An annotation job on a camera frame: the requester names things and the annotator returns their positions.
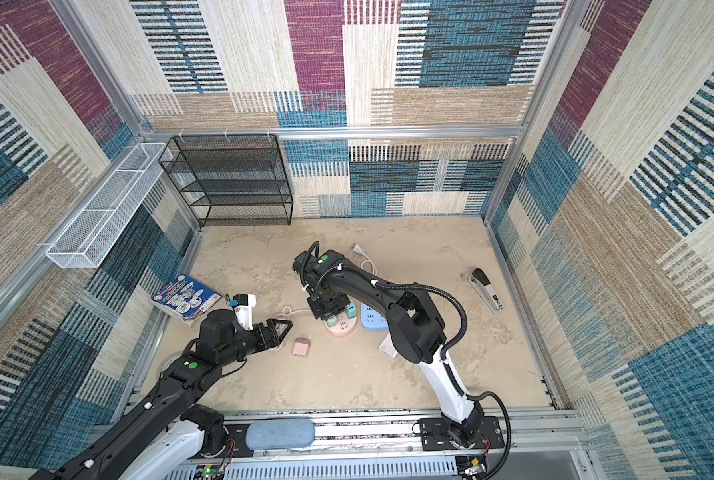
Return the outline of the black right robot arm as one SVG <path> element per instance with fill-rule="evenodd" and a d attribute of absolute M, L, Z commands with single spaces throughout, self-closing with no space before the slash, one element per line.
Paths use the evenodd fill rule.
<path fill-rule="evenodd" d="M 450 349 L 463 339 L 468 326 L 463 305 L 455 297 L 429 285 L 389 282 L 334 250 L 321 254 L 317 242 L 294 259 L 292 269 L 316 318 L 343 312 L 351 300 L 381 315 L 394 349 L 421 368 L 436 394 L 452 443 L 472 448 L 482 440 L 481 401 L 494 394 L 470 393 L 452 361 Z"/>

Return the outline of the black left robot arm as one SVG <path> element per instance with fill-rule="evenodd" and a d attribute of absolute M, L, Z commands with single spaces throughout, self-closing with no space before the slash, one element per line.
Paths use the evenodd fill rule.
<path fill-rule="evenodd" d="M 240 324 L 231 309 L 208 313 L 199 336 L 161 374 L 142 400 L 84 451 L 51 472 L 39 469 L 33 479 L 120 479 L 155 445 L 162 433 L 177 433 L 167 447 L 190 441 L 196 434 L 196 453 L 227 458 L 235 443 L 225 428 L 224 415 L 199 404 L 199 400 L 226 374 L 223 369 L 245 363 L 249 356 L 279 346 L 292 329 L 290 320 L 268 319 L 250 329 Z"/>

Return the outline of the pink plug adapter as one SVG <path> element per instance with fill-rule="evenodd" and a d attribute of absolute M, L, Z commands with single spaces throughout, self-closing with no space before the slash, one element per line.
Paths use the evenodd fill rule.
<path fill-rule="evenodd" d="M 292 354 L 296 357 L 305 358 L 311 349 L 311 341 L 307 338 L 299 337 L 294 340 Z"/>

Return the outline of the teal plug adapter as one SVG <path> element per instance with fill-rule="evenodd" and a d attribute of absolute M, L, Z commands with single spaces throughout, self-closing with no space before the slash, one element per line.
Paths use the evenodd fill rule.
<path fill-rule="evenodd" d="M 349 319 L 357 316 L 357 308 L 353 302 L 350 302 L 346 307 L 346 315 Z"/>

